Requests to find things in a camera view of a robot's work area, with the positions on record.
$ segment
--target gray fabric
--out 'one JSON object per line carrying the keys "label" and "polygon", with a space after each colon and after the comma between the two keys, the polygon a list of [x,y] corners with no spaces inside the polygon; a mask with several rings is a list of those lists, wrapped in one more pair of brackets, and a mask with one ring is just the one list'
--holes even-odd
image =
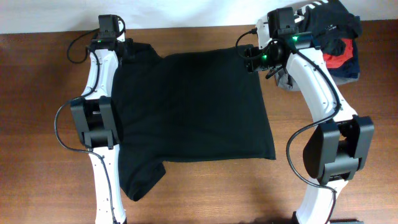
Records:
{"label": "gray fabric", "polygon": [[[336,85],[344,85],[347,83],[352,83],[356,82],[359,80],[359,75],[358,78],[341,78],[341,77],[334,77],[331,76],[332,79],[335,81]],[[299,86],[297,85],[296,81],[291,77],[290,75],[286,74],[285,71],[282,69],[275,75],[275,80],[276,80],[276,85],[279,88],[282,88],[287,91],[300,91]]]}

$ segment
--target red cloth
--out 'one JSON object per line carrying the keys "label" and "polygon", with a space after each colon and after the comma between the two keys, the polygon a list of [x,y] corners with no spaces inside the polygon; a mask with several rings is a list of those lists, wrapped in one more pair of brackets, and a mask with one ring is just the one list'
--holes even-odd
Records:
{"label": "red cloth", "polygon": [[323,59],[326,62],[326,68],[340,68],[348,59],[353,58],[353,40],[351,39],[341,39],[345,44],[346,48],[344,53],[339,56],[334,56],[330,54],[323,54]]}

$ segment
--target white wall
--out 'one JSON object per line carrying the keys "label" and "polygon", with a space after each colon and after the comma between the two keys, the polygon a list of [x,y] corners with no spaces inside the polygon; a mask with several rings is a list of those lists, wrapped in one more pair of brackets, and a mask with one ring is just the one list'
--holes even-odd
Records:
{"label": "white wall", "polygon": [[[278,7],[304,0],[0,0],[0,33],[89,30],[99,14],[117,14],[128,29],[255,24]],[[341,0],[362,20],[397,19],[398,0]]]}

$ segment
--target wooden surface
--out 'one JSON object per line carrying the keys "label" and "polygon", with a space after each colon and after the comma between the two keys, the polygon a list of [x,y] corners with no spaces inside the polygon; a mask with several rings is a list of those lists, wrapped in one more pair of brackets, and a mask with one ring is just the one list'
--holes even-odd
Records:
{"label": "wooden surface", "polygon": [[[340,87],[358,114],[376,127],[364,170],[341,193],[333,218],[398,223],[398,22],[364,22],[358,40],[361,78]],[[251,26],[129,30],[136,42],[161,56],[231,47]],[[89,62],[66,59],[81,32],[0,35],[0,223],[93,223],[93,171],[87,155],[62,149],[53,118],[86,85]],[[73,57],[83,56],[88,39]],[[256,45],[255,36],[244,43]],[[260,74],[277,160],[241,159],[189,164],[165,162],[167,174],[139,202],[123,194],[129,223],[267,223],[289,218],[306,185],[290,170],[285,145],[310,123],[300,93],[287,92]],[[65,142],[80,147],[70,112],[60,118]],[[292,157],[301,173],[302,149],[311,131],[298,137]]]}

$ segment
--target black fabric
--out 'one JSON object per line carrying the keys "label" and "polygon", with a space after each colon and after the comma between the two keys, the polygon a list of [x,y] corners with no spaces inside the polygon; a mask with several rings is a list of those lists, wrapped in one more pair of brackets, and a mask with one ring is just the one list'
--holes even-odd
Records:
{"label": "black fabric", "polygon": [[359,69],[358,47],[355,40],[353,41],[353,57],[348,59],[339,68],[329,68],[329,73],[332,76],[340,78],[358,78],[361,70]]}
{"label": "black fabric", "polygon": [[123,133],[119,180],[130,199],[162,178],[163,161],[275,159],[259,76],[234,49],[160,58],[150,45],[132,44],[129,52],[112,99]]}
{"label": "black fabric", "polygon": [[323,53],[339,56],[345,48],[340,39],[355,39],[362,34],[361,20],[359,16],[349,13],[339,0],[317,2],[320,4],[312,3],[315,6],[313,9],[306,6],[304,11],[297,11],[297,14],[304,16],[298,29],[300,32],[312,32]]}

